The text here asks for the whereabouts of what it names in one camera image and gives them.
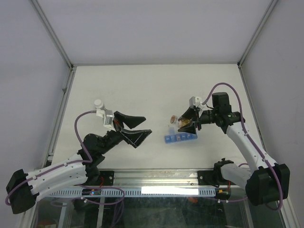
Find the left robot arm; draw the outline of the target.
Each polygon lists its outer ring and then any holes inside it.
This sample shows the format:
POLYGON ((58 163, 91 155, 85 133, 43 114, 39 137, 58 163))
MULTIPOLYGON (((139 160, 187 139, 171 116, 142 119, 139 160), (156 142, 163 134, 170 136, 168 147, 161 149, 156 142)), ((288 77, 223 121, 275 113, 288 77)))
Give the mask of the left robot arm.
POLYGON ((13 214, 20 214, 46 196, 64 188, 82 186, 88 189, 99 181, 98 165, 104 161, 106 153, 122 141, 138 148, 152 133, 150 129, 135 129, 144 121, 144 116, 130 116, 111 110, 95 109, 80 114, 74 122, 80 150, 62 162, 43 169, 31 172, 24 172, 23 169, 15 171, 6 186, 5 204, 11 207, 13 214), (78 121, 88 114, 102 118, 104 126, 109 129, 104 136, 90 133, 84 139, 80 137, 78 121))

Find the blue weekly pill organizer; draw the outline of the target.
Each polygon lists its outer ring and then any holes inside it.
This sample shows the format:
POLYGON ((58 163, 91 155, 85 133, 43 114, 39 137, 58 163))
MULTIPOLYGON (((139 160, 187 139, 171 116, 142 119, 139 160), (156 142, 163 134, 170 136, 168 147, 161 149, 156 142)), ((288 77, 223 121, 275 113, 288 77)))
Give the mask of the blue weekly pill organizer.
POLYGON ((166 144, 171 143, 179 143, 185 141, 196 140, 198 136, 196 134, 191 133, 183 133, 177 132, 175 128, 169 128, 169 132, 167 135, 164 136, 164 141, 166 144))

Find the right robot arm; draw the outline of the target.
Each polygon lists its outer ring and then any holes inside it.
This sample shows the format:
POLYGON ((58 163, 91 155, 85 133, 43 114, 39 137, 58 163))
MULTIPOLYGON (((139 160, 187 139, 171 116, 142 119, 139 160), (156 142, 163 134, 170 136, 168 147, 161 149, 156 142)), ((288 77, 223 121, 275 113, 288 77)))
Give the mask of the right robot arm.
POLYGON ((246 170, 231 160, 222 159, 214 164, 206 182, 215 187, 232 182, 245 191, 254 206, 285 200, 290 180, 287 165, 276 162, 251 138, 241 113, 232 111, 226 92, 213 93, 211 97, 213 106, 208 110, 204 109, 202 98, 193 96, 189 100, 187 111, 179 118, 186 124, 178 131, 196 134, 203 124, 215 124, 233 141, 249 168, 246 170))

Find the clear bottle orange pills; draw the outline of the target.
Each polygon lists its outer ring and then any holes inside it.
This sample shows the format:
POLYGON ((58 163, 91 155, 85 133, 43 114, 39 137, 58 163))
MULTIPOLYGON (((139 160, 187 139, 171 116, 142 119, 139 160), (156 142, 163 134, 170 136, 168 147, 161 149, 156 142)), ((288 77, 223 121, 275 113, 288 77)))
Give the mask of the clear bottle orange pills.
POLYGON ((184 117, 178 117, 176 115, 173 115, 170 118, 170 124, 174 124, 174 125, 178 126, 179 128, 181 128, 189 123, 190 123, 190 120, 186 119, 184 117))

